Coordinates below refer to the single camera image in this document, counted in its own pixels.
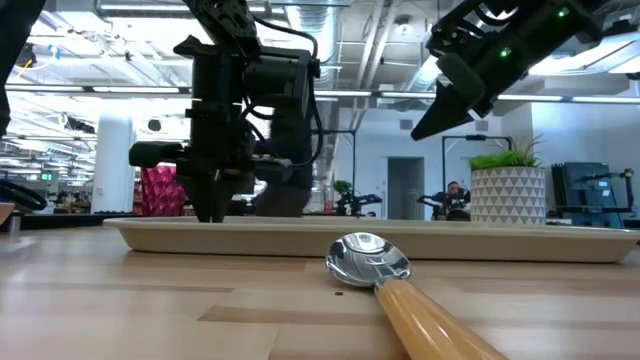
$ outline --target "wood grain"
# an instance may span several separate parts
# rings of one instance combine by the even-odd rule
[[[408,359],[373,293],[336,283],[322,259],[138,253],[104,228],[7,241],[3,359]],[[413,270],[416,287],[510,359],[640,359],[638,251],[620,265]]]

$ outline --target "beige tray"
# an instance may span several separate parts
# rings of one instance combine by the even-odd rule
[[[564,226],[496,226],[464,222],[360,221],[344,218],[227,217],[105,220],[140,251],[192,254],[324,256],[341,236],[371,232],[413,259],[617,262],[640,232]]]

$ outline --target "door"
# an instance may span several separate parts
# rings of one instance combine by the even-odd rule
[[[424,220],[424,205],[416,202],[424,191],[424,158],[388,158],[389,220]]]

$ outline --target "person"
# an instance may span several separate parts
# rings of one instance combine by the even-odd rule
[[[444,204],[447,199],[457,199],[460,194],[460,184],[457,181],[452,181],[447,184],[446,194],[441,191],[434,195],[433,199]]]
[[[447,184],[447,193],[452,198],[457,198],[460,194],[460,184],[457,181],[452,181]]]

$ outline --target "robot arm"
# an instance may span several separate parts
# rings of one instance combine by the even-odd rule
[[[436,83],[436,99],[413,129],[414,140],[485,117],[498,95],[574,35],[600,41],[592,15],[606,0],[465,0],[432,28],[427,43],[450,85]],[[485,32],[465,18],[475,13],[499,30]]]
[[[193,101],[186,112],[191,118],[189,145],[136,143],[129,153],[129,163],[141,167],[153,167],[160,161],[175,163],[178,180],[192,200],[198,220],[220,222],[231,197],[242,184],[252,183],[253,176],[275,184],[288,181],[296,170],[311,170],[322,147],[322,123],[313,93],[320,63],[306,50],[262,46],[254,18],[243,0],[184,1],[215,43],[204,45],[189,37],[174,49],[193,59]],[[317,47],[315,39],[311,40]],[[242,102],[247,104],[245,110],[239,105]],[[261,115],[254,111],[256,106],[272,107],[274,115]],[[259,136],[262,148],[271,156],[253,157],[252,132],[257,130],[246,120],[249,113],[272,120],[272,129],[277,125],[308,138],[311,131],[307,122],[313,114],[320,130],[315,155],[292,163]]]

